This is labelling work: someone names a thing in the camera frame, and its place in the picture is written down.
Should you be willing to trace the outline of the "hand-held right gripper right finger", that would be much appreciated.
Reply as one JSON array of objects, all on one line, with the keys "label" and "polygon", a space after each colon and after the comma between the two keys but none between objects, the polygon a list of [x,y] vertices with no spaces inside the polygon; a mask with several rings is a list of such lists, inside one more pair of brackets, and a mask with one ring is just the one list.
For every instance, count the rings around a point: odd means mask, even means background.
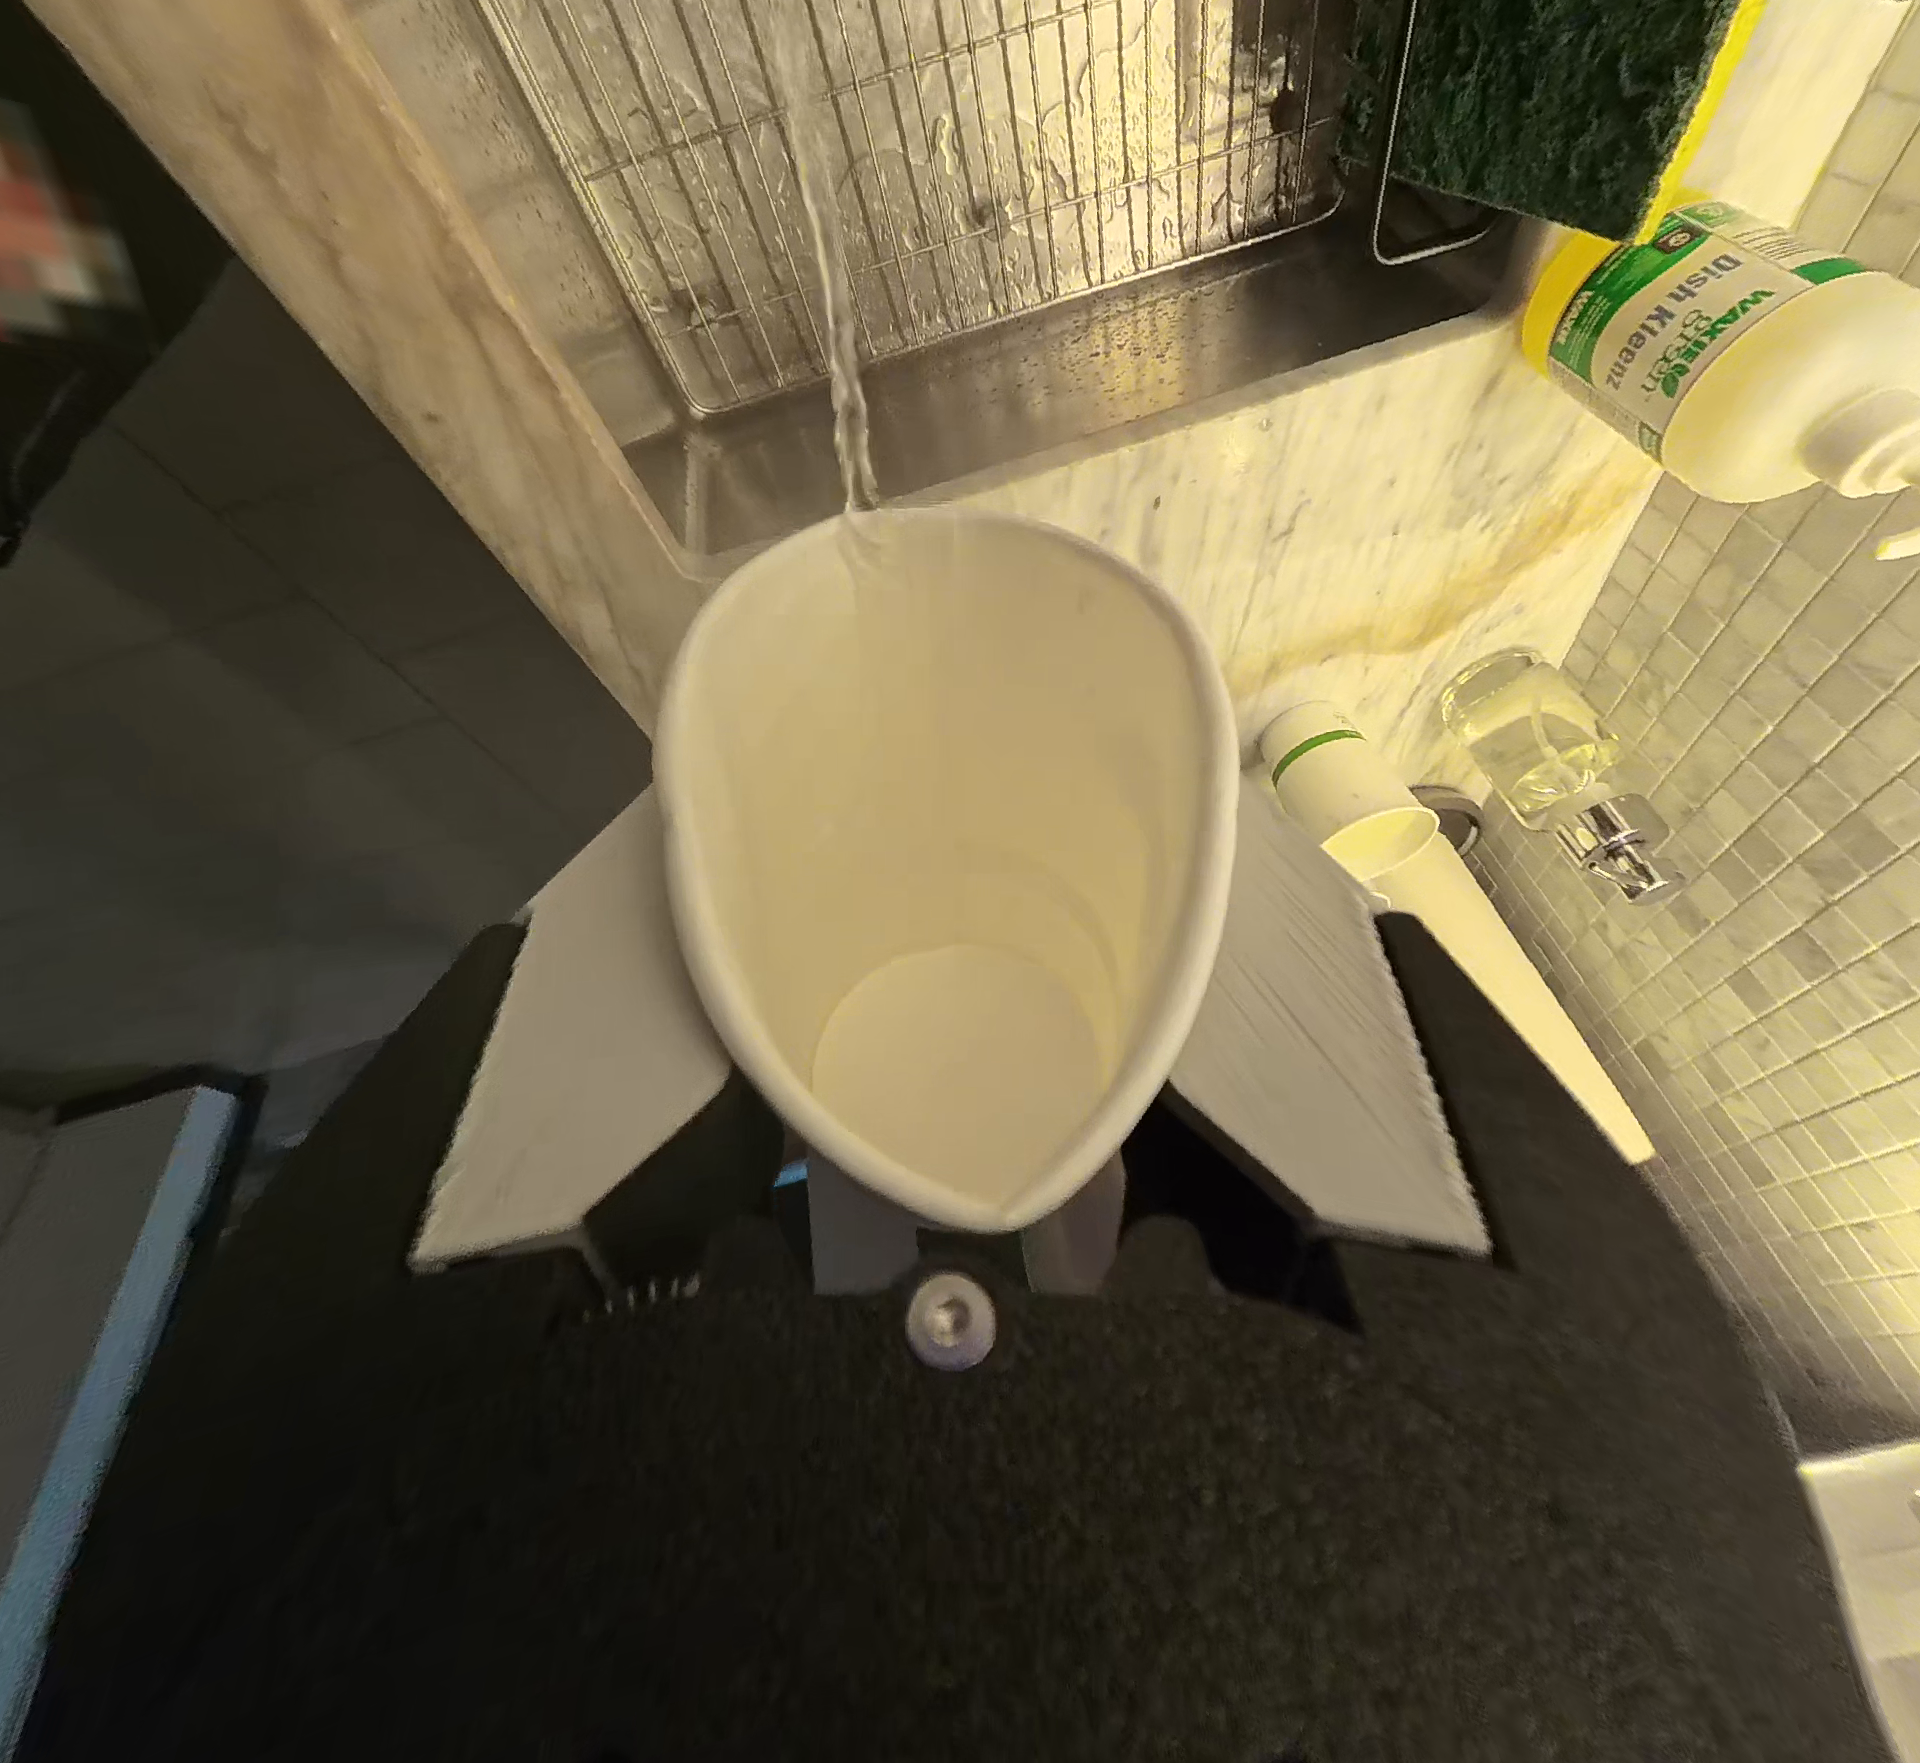
[{"label": "hand-held right gripper right finger", "polygon": [[1497,1256],[1378,916],[1256,777],[1211,979],[1128,1153],[1132,1280],[1328,1280],[1349,1246]]}]

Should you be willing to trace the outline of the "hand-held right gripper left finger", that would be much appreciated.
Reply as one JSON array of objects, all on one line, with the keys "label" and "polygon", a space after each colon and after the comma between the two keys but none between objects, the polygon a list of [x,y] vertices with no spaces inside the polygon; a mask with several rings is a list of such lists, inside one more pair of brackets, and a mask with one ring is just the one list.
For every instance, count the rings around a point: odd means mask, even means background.
[{"label": "hand-held right gripper left finger", "polygon": [[605,1294],[690,1276],[767,1216],[783,1127],[732,1063],[667,905],[641,790],[532,898],[407,1265],[566,1254]]}]

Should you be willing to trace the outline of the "white paper towel roll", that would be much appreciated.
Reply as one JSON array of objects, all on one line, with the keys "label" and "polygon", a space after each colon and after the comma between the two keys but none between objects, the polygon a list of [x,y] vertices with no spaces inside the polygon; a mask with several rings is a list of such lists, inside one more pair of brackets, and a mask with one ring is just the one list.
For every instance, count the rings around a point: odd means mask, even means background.
[{"label": "white paper towel roll", "polygon": [[1371,878],[1367,890],[1427,927],[1627,1164],[1652,1161],[1649,1136],[1444,834],[1436,833],[1407,860]]}]

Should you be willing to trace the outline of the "glass soap dispenser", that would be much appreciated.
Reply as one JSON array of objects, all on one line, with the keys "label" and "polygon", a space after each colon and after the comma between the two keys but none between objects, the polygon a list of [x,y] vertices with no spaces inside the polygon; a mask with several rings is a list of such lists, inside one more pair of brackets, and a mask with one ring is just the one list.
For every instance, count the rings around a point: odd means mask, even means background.
[{"label": "glass soap dispenser", "polygon": [[1455,673],[1437,711],[1522,829],[1548,837],[1582,876],[1642,907],[1682,891],[1652,768],[1557,665],[1500,650]]}]

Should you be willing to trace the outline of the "grey blue-edged bin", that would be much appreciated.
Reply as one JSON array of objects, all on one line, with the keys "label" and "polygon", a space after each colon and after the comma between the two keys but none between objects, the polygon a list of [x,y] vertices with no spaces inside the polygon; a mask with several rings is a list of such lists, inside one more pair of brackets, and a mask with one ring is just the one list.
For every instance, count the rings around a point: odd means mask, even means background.
[{"label": "grey blue-edged bin", "polygon": [[203,1081],[64,1122],[3,1107],[3,1750],[241,1113]]}]

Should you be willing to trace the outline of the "stainless steel sink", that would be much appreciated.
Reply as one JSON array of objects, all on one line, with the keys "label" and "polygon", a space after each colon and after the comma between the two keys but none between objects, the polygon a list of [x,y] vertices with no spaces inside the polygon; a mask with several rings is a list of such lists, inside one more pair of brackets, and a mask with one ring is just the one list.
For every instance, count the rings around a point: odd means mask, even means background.
[{"label": "stainless steel sink", "polygon": [[826,377],[756,405],[693,417],[678,402],[609,257],[566,192],[541,125],[470,0],[342,0],[411,119],[491,236],[507,276],[574,369],[610,440],[697,561],[733,562],[835,515],[843,475],[831,429],[831,321],[850,333],[881,492],[919,495],[957,471],[1053,454],[1099,431],[1236,395],[1468,315],[1494,292],[1502,236],[1385,267],[1361,232],[1334,158],[1317,217],[1221,253],[1049,302],[864,358],[833,192],[788,108],[826,322]]}]

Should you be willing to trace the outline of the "dish soap pump bottle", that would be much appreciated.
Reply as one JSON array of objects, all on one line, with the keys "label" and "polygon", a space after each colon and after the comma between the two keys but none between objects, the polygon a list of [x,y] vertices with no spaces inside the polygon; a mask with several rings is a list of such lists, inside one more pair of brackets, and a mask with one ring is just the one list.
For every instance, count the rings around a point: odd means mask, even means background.
[{"label": "dish soap pump bottle", "polygon": [[1915,286],[1727,199],[1694,193],[1642,242],[1566,236],[1520,346],[1705,500],[1915,490]]}]

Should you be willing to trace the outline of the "green and yellow sponge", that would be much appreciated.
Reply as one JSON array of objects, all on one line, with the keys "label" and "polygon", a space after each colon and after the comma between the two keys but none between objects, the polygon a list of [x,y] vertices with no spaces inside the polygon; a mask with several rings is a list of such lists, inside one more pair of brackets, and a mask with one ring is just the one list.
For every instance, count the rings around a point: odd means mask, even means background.
[{"label": "green and yellow sponge", "polygon": [[1334,132],[1360,185],[1421,192],[1614,243],[1652,238],[1767,0],[1354,0]]}]

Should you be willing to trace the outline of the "white wall cabinet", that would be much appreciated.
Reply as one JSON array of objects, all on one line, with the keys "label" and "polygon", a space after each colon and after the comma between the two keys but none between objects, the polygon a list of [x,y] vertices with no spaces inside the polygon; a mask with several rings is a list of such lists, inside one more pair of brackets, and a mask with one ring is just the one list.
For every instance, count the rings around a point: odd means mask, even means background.
[{"label": "white wall cabinet", "polygon": [[1917,1442],[1799,1470],[1874,1703],[1897,1758],[1917,1758]]}]

